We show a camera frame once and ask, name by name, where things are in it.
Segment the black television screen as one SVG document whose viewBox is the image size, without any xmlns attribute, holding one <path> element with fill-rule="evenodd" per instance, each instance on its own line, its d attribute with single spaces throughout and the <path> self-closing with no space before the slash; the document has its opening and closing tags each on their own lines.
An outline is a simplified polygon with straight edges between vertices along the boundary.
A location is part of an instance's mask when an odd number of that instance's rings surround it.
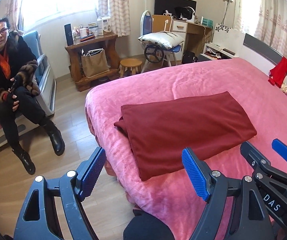
<svg viewBox="0 0 287 240">
<path fill-rule="evenodd" d="M 171 14 L 178 20 L 194 21 L 197 2 L 195 0 L 154 0 L 154 14 Z"/>
</svg>

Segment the pink bed blanket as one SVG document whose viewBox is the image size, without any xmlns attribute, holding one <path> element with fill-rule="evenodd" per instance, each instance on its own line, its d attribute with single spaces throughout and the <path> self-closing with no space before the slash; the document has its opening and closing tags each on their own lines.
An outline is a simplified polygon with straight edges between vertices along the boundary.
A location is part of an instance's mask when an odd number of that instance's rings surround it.
<svg viewBox="0 0 287 240">
<path fill-rule="evenodd" d="M 272 149 L 274 139 L 287 145 L 287 96 L 268 76 L 240 58 L 168 67 L 129 76 L 93 88 L 86 97 L 90 131 L 106 151 L 108 174 L 116 176 L 127 199 L 165 223 L 175 239 L 189 239 L 204 208 L 184 167 L 142 181 L 128 138 L 114 123 L 121 106 L 163 102 L 229 92 L 243 107 L 257 134 L 249 139 L 271 164 L 287 173 L 287 163 Z M 206 160 L 210 168 L 240 179 L 252 169 L 240 144 Z"/>
</svg>

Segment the white bedside cabinet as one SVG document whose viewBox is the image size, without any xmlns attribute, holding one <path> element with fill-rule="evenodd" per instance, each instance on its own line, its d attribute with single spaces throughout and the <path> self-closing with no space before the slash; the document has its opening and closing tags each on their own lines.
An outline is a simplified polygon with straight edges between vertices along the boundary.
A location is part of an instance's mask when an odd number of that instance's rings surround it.
<svg viewBox="0 0 287 240">
<path fill-rule="evenodd" d="M 244 39 L 243 32 L 217 23 L 212 42 L 204 45 L 203 52 L 198 56 L 198 62 L 237 58 L 242 50 Z"/>
</svg>

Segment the wooden side table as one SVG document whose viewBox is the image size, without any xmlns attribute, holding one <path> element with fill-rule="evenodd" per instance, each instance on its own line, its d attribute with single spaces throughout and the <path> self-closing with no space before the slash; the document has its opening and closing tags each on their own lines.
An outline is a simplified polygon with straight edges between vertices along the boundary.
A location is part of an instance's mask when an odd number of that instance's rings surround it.
<svg viewBox="0 0 287 240">
<path fill-rule="evenodd" d="M 115 50 L 117 38 L 115 33 L 106 33 L 65 47 L 70 57 L 71 77 L 78 91 L 88 89 L 94 80 L 118 73 L 120 57 Z"/>
</svg>

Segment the blue white chair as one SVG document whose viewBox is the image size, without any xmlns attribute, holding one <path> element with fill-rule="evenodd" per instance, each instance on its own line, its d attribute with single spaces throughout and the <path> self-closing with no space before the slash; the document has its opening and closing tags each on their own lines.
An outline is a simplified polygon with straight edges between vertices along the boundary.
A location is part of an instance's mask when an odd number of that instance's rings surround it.
<svg viewBox="0 0 287 240">
<path fill-rule="evenodd" d="M 176 54 L 181 51 L 184 39 L 171 31 L 173 18 L 165 15 L 153 15 L 144 11 L 140 21 L 140 37 L 138 40 L 143 48 L 145 62 L 142 73 L 158 66 L 176 66 Z"/>
</svg>

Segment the grey bed headboard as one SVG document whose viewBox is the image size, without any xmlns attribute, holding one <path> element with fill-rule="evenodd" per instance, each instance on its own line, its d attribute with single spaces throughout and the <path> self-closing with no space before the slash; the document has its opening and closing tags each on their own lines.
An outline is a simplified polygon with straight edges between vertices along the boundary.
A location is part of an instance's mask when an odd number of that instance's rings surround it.
<svg viewBox="0 0 287 240">
<path fill-rule="evenodd" d="M 258 40 L 257 38 L 245 34 L 243 45 L 246 48 L 249 48 L 253 50 L 254 52 L 258 53 L 262 57 L 264 57 L 266 60 L 270 61 L 271 63 L 277 64 L 282 59 L 282 55 L 277 52 L 275 49 L 271 48 L 261 40 Z"/>
</svg>

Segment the wooden desk with drawers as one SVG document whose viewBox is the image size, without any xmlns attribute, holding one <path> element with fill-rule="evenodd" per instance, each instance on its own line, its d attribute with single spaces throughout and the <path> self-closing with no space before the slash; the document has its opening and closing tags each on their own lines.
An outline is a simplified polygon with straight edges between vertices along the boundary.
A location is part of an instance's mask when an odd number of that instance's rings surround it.
<svg viewBox="0 0 287 240">
<path fill-rule="evenodd" d="M 172 54 L 168 56 L 172 65 L 174 63 L 180 64 L 186 51 L 193 52 L 195 56 L 198 56 L 203 51 L 207 39 L 211 36 L 212 29 L 201 24 L 174 20 L 170 16 L 163 15 L 153 15 L 152 19 L 153 33 L 165 30 L 173 32 L 184 39 L 180 51 L 175 53 L 175 59 Z"/>
</svg>

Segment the white pillow on chair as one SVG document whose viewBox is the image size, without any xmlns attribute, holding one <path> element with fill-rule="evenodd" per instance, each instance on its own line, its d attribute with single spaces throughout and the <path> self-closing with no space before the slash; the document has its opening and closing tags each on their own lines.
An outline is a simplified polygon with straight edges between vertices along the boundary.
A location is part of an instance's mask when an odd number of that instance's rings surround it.
<svg viewBox="0 0 287 240">
<path fill-rule="evenodd" d="M 169 32 L 160 31 L 157 33 L 149 33 L 138 37 L 138 40 L 144 44 L 157 44 L 163 49 L 172 49 L 184 42 L 184 38 L 180 35 Z"/>
</svg>

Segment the small round wooden stool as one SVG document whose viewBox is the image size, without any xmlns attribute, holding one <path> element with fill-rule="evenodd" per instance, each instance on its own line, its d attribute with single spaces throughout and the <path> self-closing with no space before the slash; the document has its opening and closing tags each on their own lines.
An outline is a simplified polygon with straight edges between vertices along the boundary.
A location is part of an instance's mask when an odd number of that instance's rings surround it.
<svg viewBox="0 0 287 240">
<path fill-rule="evenodd" d="M 142 64 L 143 62 L 139 59 L 135 58 L 122 59 L 120 61 L 120 78 L 124 77 L 124 74 L 127 71 L 127 69 L 130 69 L 131 75 L 139 73 Z"/>
</svg>

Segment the patterned window curtain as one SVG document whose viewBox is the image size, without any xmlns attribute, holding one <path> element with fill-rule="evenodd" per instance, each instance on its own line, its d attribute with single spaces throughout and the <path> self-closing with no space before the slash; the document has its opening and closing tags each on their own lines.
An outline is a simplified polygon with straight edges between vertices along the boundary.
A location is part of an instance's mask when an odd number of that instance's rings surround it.
<svg viewBox="0 0 287 240">
<path fill-rule="evenodd" d="M 233 27 L 287 58 L 287 0 L 236 0 Z"/>
</svg>

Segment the beige tote bag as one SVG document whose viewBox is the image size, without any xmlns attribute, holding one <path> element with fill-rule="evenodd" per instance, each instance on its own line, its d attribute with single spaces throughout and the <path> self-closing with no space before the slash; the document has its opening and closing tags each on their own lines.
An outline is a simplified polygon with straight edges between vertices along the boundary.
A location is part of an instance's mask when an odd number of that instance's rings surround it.
<svg viewBox="0 0 287 240">
<path fill-rule="evenodd" d="M 81 62 L 84 75 L 93 77 L 109 71 L 105 50 L 103 48 L 82 51 Z"/>
</svg>

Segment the black steering wheel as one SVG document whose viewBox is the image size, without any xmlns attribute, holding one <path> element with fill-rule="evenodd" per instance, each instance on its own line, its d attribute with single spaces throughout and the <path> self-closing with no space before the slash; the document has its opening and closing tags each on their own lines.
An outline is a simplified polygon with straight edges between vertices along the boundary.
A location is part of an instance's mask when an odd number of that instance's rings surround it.
<svg viewBox="0 0 287 240">
<path fill-rule="evenodd" d="M 165 53 L 161 46 L 157 44 L 149 44 L 144 49 L 144 57 L 150 63 L 160 63 L 165 57 Z"/>
</svg>

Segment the bright red cloth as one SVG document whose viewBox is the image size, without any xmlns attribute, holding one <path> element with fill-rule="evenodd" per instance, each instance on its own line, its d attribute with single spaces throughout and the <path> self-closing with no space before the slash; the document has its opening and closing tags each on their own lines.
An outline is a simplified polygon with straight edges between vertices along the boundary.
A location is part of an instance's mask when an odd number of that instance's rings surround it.
<svg viewBox="0 0 287 240">
<path fill-rule="evenodd" d="M 281 88 L 286 75 L 287 75 L 287 58 L 282 57 L 280 62 L 270 70 L 268 81 L 271 85 Z"/>
</svg>

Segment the dark red garment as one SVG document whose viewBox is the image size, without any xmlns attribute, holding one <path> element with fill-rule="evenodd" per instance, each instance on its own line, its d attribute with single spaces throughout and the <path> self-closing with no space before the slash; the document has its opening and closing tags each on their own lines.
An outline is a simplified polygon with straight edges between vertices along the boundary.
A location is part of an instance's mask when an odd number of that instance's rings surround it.
<svg viewBox="0 0 287 240">
<path fill-rule="evenodd" d="M 142 181 L 181 170 L 184 148 L 206 160 L 257 134 L 229 92 L 123 105 L 114 126 L 128 138 Z"/>
</svg>

